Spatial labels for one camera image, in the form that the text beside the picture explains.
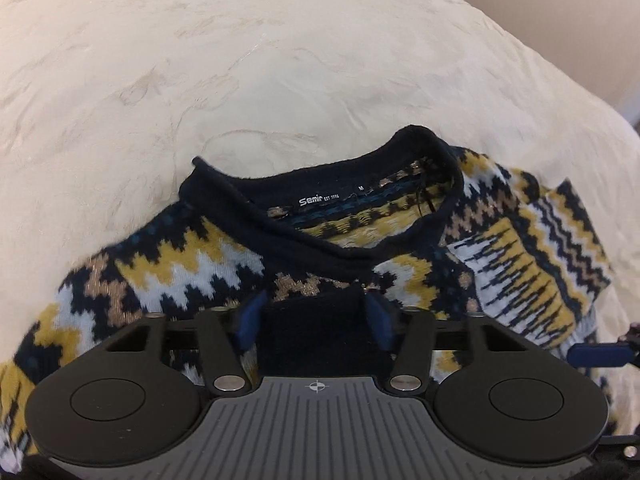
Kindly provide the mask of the navy yellow white patterned sweater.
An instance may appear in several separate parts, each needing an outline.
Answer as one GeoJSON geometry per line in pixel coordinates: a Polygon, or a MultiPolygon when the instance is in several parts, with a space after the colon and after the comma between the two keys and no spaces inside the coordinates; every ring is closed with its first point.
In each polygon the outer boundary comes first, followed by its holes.
{"type": "Polygon", "coordinates": [[[570,182],[546,188],[431,130],[408,126],[355,159],[241,179],[194,162],[178,200],[64,278],[1,367],[1,471],[35,453],[28,396],[44,378],[149,313],[237,309],[264,292],[276,349],[299,362],[303,322],[344,324],[339,294],[373,288],[440,320],[480,311],[564,358],[596,338],[612,282],[570,182]]]}

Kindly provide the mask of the cream bed cover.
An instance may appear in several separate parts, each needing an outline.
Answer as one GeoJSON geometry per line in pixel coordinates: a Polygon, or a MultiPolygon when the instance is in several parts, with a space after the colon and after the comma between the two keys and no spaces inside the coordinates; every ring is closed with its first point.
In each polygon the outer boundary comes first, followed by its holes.
{"type": "MultiPolygon", "coordinates": [[[[639,140],[612,107],[464,0],[1,0],[1,366],[71,270],[230,177],[369,154],[431,130],[546,188],[570,182],[611,265],[596,338],[639,316],[639,140]]],[[[354,301],[285,364],[382,365],[354,301]]]]}

